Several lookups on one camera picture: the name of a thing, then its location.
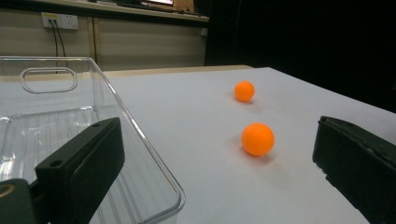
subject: orange ball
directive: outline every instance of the orange ball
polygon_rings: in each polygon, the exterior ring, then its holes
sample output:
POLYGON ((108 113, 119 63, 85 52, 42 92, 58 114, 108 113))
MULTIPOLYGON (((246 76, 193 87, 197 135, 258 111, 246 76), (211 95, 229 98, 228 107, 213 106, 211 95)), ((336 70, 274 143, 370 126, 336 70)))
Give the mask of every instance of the orange ball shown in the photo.
POLYGON ((241 81, 236 84, 233 93, 238 101, 247 102, 254 95, 254 86, 248 81, 241 81))
POLYGON ((241 141, 246 152, 253 156, 262 156, 272 149, 275 137, 265 124, 252 123, 242 131, 241 141))

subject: beige wall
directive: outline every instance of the beige wall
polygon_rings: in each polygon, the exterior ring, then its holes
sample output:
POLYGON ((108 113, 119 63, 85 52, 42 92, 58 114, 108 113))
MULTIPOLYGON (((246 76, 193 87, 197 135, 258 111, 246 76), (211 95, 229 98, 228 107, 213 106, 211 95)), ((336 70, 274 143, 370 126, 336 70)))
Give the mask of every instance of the beige wall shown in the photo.
MULTIPOLYGON (((94 58, 96 51, 101 69, 110 71, 203 66, 205 38, 201 30, 135 21, 92 22, 92 18, 78 17, 78 30, 60 31, 66 56, 94 58)), ((0 8, 0 55, 55 56, 53 33, 43 27, 41 13, 0 8)))

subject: clear plastic container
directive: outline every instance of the clear plastic container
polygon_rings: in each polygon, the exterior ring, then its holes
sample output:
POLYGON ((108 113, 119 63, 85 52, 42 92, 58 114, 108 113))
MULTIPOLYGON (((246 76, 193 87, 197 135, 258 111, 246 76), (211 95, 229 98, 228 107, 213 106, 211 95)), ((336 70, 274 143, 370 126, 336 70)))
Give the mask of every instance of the clear plastic container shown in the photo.
POLYGON ((125 164, 91 223, 177 223, 183 189, 90 58, 0 57, 0 181, 32 183, 50 153, 114 117, 125 164))

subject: wall socket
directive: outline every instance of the wall socket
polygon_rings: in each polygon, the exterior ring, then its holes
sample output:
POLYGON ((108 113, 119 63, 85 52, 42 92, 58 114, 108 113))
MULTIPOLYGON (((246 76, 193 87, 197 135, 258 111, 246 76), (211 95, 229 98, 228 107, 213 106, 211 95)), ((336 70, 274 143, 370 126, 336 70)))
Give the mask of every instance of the wall socket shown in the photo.
POLYGON ((60 29, 78 29, 78 17, 72 15, 64 15, 64 14, 55 14, 49 12, 41 12, 41 18, 43 21, 44 27, 52 28, 50 20, 56 21, 56 25, 60 29))

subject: computer screen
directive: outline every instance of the computer screen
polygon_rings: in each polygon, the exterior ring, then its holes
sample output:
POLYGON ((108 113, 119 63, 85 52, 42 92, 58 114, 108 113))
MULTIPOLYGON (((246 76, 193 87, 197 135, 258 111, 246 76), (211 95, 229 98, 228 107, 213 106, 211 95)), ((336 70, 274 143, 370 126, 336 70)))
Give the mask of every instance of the computer screen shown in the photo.
POLYGON ((162 4, 162 5, 167 5, 167 6, 172 6, 174 0, 145 0, 145 2, 148 3, 157 3, 157 4, 162 4))

